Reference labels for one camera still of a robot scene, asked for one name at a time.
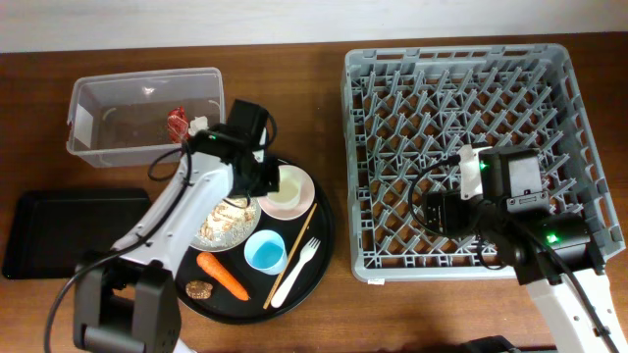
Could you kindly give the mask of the pink bowl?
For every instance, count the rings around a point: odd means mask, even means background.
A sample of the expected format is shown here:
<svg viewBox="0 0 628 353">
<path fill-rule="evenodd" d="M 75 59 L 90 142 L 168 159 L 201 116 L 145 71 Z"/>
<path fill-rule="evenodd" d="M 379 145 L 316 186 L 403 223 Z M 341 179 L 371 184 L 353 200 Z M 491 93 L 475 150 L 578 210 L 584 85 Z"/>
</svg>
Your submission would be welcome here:
<svg viewBox="0 0 628 353">
<path fill-rule="evenodd" d="M 315 186 L 313 179 L 303 169 L 294 165 L 279 166 L 280 172 L 292 172 L 300 181 L 300 195 L 298 203 L 290 209 L 281 209 L 271 204 L 267 196 L 259 197 L 261 209 L 270 217 L 280 221 L 291 221 L 302 216 L 313 204 L 315 198 Z"/>
</svg>

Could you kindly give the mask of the light blue cup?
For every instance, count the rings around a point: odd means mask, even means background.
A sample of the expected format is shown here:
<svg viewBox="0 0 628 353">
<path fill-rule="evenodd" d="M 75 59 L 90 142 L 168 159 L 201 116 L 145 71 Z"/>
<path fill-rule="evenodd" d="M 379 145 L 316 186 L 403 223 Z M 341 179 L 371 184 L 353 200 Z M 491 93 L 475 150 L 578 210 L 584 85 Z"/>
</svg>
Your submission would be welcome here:
<svg viewBox="0 0 628 353">
<path fill-rule="evenodd" d="M 269 276 L 280 274 L 288 264 L 284 239 L 269 229 L 251 234 L 244 244 L 243 254 L 251 268 Z"/>
</svg>

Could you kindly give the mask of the white tissue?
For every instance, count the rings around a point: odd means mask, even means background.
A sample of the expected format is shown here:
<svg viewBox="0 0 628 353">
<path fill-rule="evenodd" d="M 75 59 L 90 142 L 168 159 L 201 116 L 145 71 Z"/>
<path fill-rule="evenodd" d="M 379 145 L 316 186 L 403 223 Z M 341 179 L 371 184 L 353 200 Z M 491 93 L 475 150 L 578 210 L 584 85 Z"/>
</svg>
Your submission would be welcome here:
<svg viewBox="0 0 628 353">
<path fill-rule="evenodd" d="M 208 119 L 206 116 L 195 117 L 188 126 L 188 134 L 194 136 L 202 130 L 206 130 L 209 127 Z"/>
</svg>

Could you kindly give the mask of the red snack wrapper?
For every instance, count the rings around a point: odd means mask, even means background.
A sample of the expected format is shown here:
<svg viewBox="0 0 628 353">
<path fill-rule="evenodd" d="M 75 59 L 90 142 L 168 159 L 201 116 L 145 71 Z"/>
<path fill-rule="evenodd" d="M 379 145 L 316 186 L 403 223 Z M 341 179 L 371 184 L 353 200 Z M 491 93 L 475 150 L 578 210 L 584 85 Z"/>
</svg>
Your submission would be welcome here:
<svg viewBox="0 0 628 353">
<path fill-rule="evenodd" d="M 183 106 L 168 113 L 167 131 L 173 143 L 181 143 L 188 139 L 189 120 Z"/>
</svg>

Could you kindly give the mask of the cream white cup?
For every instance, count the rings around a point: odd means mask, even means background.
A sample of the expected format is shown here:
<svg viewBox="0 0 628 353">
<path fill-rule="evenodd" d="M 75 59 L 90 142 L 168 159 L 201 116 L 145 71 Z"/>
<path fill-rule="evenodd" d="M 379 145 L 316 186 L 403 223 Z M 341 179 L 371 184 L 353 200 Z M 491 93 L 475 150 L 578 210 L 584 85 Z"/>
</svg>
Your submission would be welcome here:
<svg viewBox="0 0 628 353">
<path fill-rule="evenodd" d="M 292 172 L 280 172 L 279 190 L 268 194 L 269 202 L 281 209 L 293 208 L 298 203 L 300 181 Z"/>
</svg>

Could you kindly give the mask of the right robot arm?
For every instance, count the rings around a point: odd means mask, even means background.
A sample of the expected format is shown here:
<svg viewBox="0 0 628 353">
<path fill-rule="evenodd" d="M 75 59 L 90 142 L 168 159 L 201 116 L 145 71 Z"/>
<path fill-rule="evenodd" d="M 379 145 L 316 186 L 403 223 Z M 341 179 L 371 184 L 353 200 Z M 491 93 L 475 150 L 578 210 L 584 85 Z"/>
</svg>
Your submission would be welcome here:
<svg viewBox="0 0 628 353">
<path fill-rule="evenodd" d="M 587 224 L 553 215 L 543 192 L 464 199 L 457 191 L 422 196 L 424 230 L 449 238 L 477 233 L 497 248 L 544 317 L 560 352 L 624 352 L 605 260 Z"/>
</svg>

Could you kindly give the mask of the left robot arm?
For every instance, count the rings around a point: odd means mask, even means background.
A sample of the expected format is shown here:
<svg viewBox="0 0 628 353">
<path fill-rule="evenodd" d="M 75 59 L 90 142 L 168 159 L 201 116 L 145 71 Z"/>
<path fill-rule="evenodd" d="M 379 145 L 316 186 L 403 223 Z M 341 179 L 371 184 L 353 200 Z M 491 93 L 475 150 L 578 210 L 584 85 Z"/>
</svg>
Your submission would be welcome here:
<svg viewBox="0 0 628 353">
<path fill-rule="evenodd" d="M 183 142 L 178 168 L 141 220 L 107 253 L 91 253 L 60 289 L 46 318 L 51 349 L 57 311 L 75 294 L 73 340 L 88 352 L 186 352 L 175 279 L 205 218 L 226 198 L 279 188 L 279 166 L 258 160 L 277 131 L 218 124 Z"/>
</svg>

